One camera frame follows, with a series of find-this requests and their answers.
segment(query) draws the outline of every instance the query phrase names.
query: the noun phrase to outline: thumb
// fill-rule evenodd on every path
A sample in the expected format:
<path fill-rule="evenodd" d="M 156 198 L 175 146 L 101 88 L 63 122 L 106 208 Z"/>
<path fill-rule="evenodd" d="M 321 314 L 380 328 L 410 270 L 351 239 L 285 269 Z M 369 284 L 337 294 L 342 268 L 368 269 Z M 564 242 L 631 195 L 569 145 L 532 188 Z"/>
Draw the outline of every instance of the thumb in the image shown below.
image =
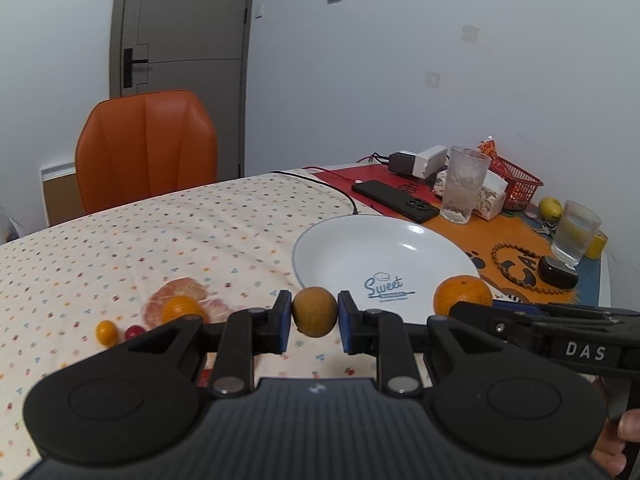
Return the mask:
<path fill-rule="evenodd" d="M 623 413 L 618 423 L 618 436 L 628 442 L 640 442 L 640 409 Z"/>

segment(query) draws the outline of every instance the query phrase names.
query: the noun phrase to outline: black door handle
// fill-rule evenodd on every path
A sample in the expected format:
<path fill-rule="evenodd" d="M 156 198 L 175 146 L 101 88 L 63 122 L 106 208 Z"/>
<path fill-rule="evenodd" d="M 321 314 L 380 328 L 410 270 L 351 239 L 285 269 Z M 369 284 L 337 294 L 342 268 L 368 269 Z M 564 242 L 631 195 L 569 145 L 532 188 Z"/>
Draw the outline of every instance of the black door handle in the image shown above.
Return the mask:
<path fill-rule="evenodd" d="M 122 87 L 131 88 L 133 86 L 131 70 L 133 65 L 138 63 L 148 63 L 148 59 L 133 59 L 133 49 L 125 48 L 122 52 Z"/>

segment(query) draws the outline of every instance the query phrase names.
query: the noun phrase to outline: ribbed gray surface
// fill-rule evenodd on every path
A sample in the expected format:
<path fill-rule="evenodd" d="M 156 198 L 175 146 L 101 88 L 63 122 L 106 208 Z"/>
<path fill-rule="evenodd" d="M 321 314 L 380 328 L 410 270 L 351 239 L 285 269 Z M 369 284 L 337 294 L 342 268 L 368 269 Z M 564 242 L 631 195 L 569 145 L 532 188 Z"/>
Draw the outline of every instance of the ribbed gray surface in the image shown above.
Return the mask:
<path fill-rule="evenodd" d="M 318 384 L 324 391 L 313 393 Z M 416 402 L 385 397 L 368 379 L 263 379 L 250 396 L 214 403 L 189 438 L 155 459 L 108 470 L 45 462 L 26 478 L 603 480 L 607 476 L 587 459 L 537 470 L 483 461 L 444 439 Z"/>

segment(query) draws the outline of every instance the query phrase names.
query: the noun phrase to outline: cherry tomato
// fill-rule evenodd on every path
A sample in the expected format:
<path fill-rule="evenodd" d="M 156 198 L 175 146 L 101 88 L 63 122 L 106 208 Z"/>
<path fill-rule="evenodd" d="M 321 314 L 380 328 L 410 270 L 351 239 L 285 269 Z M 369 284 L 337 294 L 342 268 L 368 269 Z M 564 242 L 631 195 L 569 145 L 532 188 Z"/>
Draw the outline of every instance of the cherry tomato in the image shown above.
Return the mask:
<path fill-rule="evenodd" d="M 135 336 L 139 336 L 146 332 L 146 329 L 140 325 L 131 325 L 124 332 L 124 341 L 128 341 L 129 339 L 135 338 Z"/>
<path fill-rule="evenodd" d="M 162 308 L 162 323 L 169 323 L 187 314 L 197 314 L 202 319 L 207 319 L 202 307 L 196 300 L 189 296 L 174 296 L 169 298 Z"/>
<path fill-rule="evenodd" d="M 101 345 L 110 348 L 118 342 L 118 327 L 112 321 L 101 321 L 95 327 L 95 338 Z"/>

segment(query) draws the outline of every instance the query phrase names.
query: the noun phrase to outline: red snack packet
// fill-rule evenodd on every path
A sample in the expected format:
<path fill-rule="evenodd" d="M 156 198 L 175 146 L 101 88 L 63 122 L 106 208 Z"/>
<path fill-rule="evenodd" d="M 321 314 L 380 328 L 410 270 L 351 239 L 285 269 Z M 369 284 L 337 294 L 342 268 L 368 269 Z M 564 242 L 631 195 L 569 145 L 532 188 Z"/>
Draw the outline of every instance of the red snack packet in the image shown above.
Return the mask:
<path fill-rule="evenodd" d="M 478 150 L 480 153 L 484 153 L 486 156 L 491 157 L 491 165 L 489 168 L 492 170 L 497 170 L 503 174 L 509 174 L 506 166 L 502 163 L 500 158 L 498 157 L 498 151 L 495 149 L 495 141 L 493 137 L 487 137 L 487 140 L 483 140 L 478 145 Z"/>

